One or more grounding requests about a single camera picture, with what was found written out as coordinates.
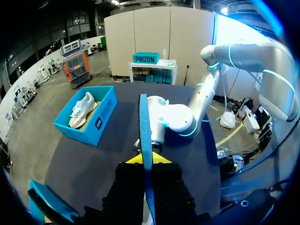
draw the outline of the blue shoe box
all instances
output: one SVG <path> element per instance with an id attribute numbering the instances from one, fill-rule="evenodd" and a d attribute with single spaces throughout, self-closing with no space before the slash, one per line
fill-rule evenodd
<path id="1" fill-rule="evenodd" d="M 137 52 L 133 55 L 134 63 L 157 64 L 159 61 L 158 52 Z"/>
<path id="2" fill-rule="evenodd" d="M 70 128 L 69 121 L 73 107 L 77 101 L 83 99 L 86 92 L 90 92 L 94 96 L 95 101 L 100 101 L 101 103 L 95 109 L 84 130 Z M 89 145 L 98 146 L 101 135 L 117 103 L 118 100 L 113 86 L 81 88 L 59 113 L 54 121 L 54 125 L 63 135 L 69 138 Z"/>

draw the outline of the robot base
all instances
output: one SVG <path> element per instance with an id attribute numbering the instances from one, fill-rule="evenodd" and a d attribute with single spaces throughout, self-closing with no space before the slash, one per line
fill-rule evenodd
<path id="1" fill-rule="evenodd" d="M 89 82 L 92 78 L 93 77 L 89 73 L 84 74 L 84 75 L 82 75 L 82 76 L 80 76 L 80 77 L 78 77 L 78 78 L 76 78 L 76 79 L 74 79 L 70 82 L 71 88 L 72 89 L 77 89 L 80 86 L 84 85 L 85 83 Z"/>

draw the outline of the shoe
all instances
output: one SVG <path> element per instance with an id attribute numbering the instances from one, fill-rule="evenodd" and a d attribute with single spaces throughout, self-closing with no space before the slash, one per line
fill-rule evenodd
<path id="1" fill-rule="evenodd" d="M 81 127 L 86 122 L 86 115 L 93 111 L 97 105 L 98 104 L 95 102 L 92 94 L 87 92 L 84 98 L 80 101 L 77 101 L 76 105 L 73 107 L 73 112 L 70 115 L 71 119 L 69 126 L 71 128 Z"/>

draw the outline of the white robotic arm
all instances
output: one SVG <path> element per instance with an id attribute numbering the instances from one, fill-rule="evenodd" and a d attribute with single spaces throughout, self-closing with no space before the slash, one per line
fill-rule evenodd
<path id="1" fill-rule="evenodd" d="M 262 72 L 262 85 L 259 101 L 274 118 L 288 120 L 295 107 L 296 66 L 289 51 L 280 43 L 267 42 L 259 45 L 209 45 L 202 49 L 201 58 L 209 65 L 207 73 L 195 87 L 188 106 L 169 105 L 164 100 L 159 111 L 149 102 L 152 142 L 164 142 L 165 127 L 181 136 L 195 136 L 215 95 L 221 76 L 222 64 L 244 69 L 249 72 Z"/>

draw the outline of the table surface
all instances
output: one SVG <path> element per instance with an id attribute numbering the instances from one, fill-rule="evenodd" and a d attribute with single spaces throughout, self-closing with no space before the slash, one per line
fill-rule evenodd
<path id="1" fill-rule="evenodd" d="M 84 214 L 84 206 L 102 209 L 102 198 L 113 184 L 118 163 L 136 155 L 132 148 L 139 136 L 139 95 L 158 95 L 169 99 L 170 104 L 187 105 L 194 91 L 192 87 L 156 83 L 109 85 L 115 87 L 118 104 L 98 146 L 62 135 L 45 179 L 45 184 L 80 215 Z M 161 155 L 181 166 L 183 180 L 195 198 L 196 213 L 218 214 L 220 174 L 210 124 L 202 123 L 200 132 L 193 139 L 167 129 Z"/>

